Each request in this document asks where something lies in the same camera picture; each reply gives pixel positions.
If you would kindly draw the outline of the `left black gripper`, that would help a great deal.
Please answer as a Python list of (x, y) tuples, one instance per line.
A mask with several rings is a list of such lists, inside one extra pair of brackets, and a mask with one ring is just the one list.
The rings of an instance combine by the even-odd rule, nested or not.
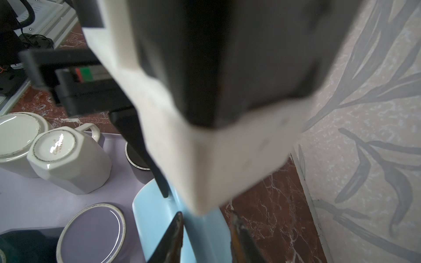
[(169, 196), (169, 184), (146, 149), (136, 109), (90, 49), (28, 49), (19, 58), (32, 87), (48, 92), (69, 117), (109, 112), (110, 122), (150, 168), (162, 196)]

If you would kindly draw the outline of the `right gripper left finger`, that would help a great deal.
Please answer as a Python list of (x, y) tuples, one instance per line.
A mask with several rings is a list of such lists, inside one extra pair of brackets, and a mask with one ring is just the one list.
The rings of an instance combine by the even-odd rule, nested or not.
[(147, 263), (180, 263), (184, 238), (184, 218), (178, 211)]

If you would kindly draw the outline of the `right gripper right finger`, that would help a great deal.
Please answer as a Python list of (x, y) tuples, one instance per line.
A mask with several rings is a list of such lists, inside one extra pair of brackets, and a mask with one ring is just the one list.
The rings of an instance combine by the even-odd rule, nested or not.
[(233, 263), (266, 263), (245, 224), (234, 211), (230, 218), (230, 235)]

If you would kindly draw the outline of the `light blue mug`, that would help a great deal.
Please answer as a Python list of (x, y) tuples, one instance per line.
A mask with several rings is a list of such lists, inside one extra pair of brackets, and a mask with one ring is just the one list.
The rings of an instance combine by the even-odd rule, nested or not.
[(136, 195), (132, 210), (146, 260), (149, 260), (177, 212), (183, 214), (182, 263), (231, 263), (229, 227), (219, 209), (197, 217), (173, 186), (164, 198), (155, 182), (148, 182)]

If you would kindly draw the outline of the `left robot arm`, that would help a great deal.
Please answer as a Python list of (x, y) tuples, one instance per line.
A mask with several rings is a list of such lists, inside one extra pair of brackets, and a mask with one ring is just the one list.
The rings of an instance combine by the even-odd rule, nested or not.
[(40, 89), (50, 92), (57, 105), (64, 107), (68, 114), (108, 112), (111, 123), (151, 169), (162, 196), (167, 198), (169, 184), (146, 149), (139, 115), (116, 81), (107, 78), (76, 83), (70, 79), (70, 74), (76, 69), (101, 65), (89, 49), (54, 51), (50, 39), (47, 39), (49, 45), (45, 49), (37, 46), (28, 49), (27, 45), (32, 42), (24, 43), (14, 31), (31, 25), (36, 15), (28, 1), (22, 1), (22, 5), (29, 16), (19, 22), (11, 5), (1, 1), (1, 68), (9, 70), (13, 64), (19, 64), (19, 54), (23, 53), (29, 66), (29, 77)]

